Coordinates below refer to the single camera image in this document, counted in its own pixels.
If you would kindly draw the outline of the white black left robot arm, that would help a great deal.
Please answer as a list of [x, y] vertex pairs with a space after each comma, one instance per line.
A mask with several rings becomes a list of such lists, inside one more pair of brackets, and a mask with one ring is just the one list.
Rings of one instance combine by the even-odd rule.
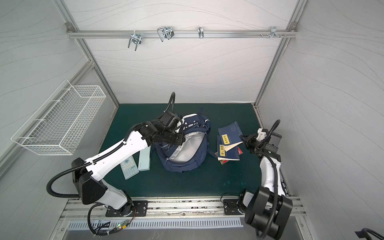
[[101, 204], [114, 209], [121, 216], [128, 216], [134, 209], [130, 196], [108, 184], [104, 178], [130, 156], [155, 143], [180, 146], [185, 134], [180, 129], [182, 119], [165, 112], [153, 121], [136, 124], [118, 143], [102, 153], [88, 158], [84, 166], [73, 173], [73, 181], [84, 205]]

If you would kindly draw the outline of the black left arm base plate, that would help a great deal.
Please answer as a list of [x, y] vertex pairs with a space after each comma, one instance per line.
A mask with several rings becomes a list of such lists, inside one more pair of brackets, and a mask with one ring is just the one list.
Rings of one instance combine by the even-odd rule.
[[118, 210], [107, 207], [106, 217], [145, 217], [148, 203], [148, 201], [128, 201]]

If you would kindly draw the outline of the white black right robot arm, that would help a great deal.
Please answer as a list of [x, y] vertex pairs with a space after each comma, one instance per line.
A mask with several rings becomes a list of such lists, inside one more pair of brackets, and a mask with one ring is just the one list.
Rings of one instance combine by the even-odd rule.
[[245, 222], [256, 230], [257, 238], [279, 240], [293, 209], [282, 186], [281, 156], [277, 154], [282, 136], [259, 128], [256, 134], [241, 136], [246, 148], [260, 160], [262, 181], [252, 193], [243, 190], [238, 198], [238, 209], [245, 214]]

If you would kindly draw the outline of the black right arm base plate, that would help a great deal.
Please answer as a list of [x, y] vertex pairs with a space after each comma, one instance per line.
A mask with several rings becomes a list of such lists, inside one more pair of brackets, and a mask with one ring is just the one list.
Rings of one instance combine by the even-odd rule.
[[237, 199], [223, 199], [224, 215], [226, 216], [240, 216], [244, 213], [240, 210]]

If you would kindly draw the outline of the dark blue book top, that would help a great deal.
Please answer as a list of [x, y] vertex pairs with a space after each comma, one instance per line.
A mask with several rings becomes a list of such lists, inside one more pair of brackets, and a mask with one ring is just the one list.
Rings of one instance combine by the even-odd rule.
[[243, 133], [237, 122], [233, 122], [226, 127], [219, 128], [218, 132], [226, 152], [243, 143], [241, 139]]

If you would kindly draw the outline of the dark blue book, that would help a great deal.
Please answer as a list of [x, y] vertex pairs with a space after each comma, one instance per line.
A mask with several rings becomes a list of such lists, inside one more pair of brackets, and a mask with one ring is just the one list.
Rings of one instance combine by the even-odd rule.
[[220, 136], [217, 136], [217, 159], [223, 165], [229, 161], [239, 161], [240, 155], [243, 153], [239, 147], [226, 151]]
[[226, 152], [243, 143], [241, 139], [243, 133], [237, 122], [233, 122], [226, 127], [219, 128], [218, 132]]

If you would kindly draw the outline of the navy blue student backpack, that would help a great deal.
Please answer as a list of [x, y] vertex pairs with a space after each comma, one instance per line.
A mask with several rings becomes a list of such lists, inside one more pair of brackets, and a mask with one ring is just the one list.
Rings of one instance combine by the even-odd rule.
[[209, 149], [208, 134], [211, 121], [198, 114], [186, 115], [182, 118], [181, 130], [185, 133], [185, 142], [181, 146], [168, 143], [153, 144], [163, 167], [169, 172], [183, 173], [192, 171], [205, 161], [209, 154], [215, 159], [216, 154]]

